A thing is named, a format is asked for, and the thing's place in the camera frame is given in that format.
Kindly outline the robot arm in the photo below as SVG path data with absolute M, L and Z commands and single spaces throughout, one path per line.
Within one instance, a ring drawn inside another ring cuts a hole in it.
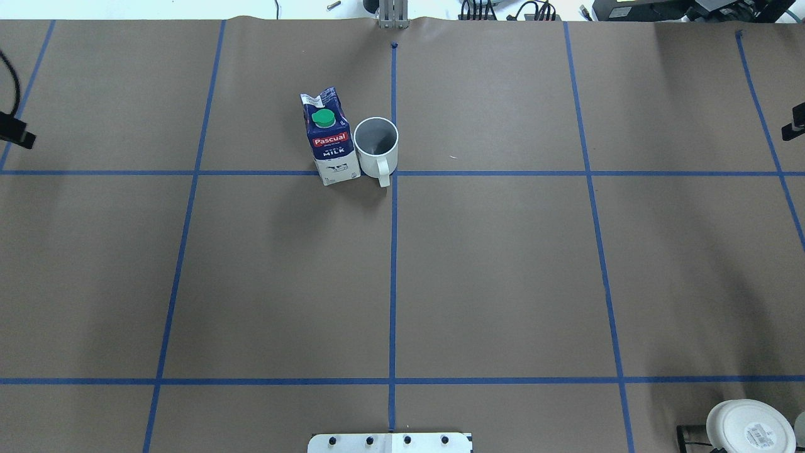
M 9 113 L 1 112 L 1 138 L 3 141 L 31 150 L 35 144 L 36 135 L 29 132 L 28 124 L 17 116 L 22 103 L 20 79 L 16 69 L 3 51 L 1 51 L 1 58 L 11 77 L 14 93 L 11 111 Z

